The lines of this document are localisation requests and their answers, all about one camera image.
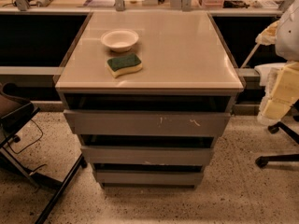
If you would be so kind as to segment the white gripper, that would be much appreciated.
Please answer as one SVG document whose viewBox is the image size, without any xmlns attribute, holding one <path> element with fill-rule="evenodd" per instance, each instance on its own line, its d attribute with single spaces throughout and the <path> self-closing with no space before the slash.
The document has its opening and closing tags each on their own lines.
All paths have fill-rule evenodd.
<svg viewBox="0 0 299 224">
<path fill-rule="evenodd" d="M 276 43 L 278 21 L 271 23 L 255 38 L 260 45 Z M 260 76 L 260 86 L 265 86 L 257 120 L 262 125 L 274 125 L 289 112 L 299 100 L 299 62 L 265 63 L 254 70 Z"/>
</svg>

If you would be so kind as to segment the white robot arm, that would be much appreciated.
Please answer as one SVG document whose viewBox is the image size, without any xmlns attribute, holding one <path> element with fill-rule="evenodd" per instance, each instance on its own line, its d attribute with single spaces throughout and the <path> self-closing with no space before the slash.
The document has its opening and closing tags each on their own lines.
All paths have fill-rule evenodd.
<svg viewBox="0 0 299 224">
<path fill-rule="evenodd" d="M 255 41 L 259 45 L 274 44 L 276 55 L 287 61 L 281 68 L 270 69 L 259 106 L 258 121 L 272 126 L 299 100 L 299 0 L 294 0 Z"/>
</svg>

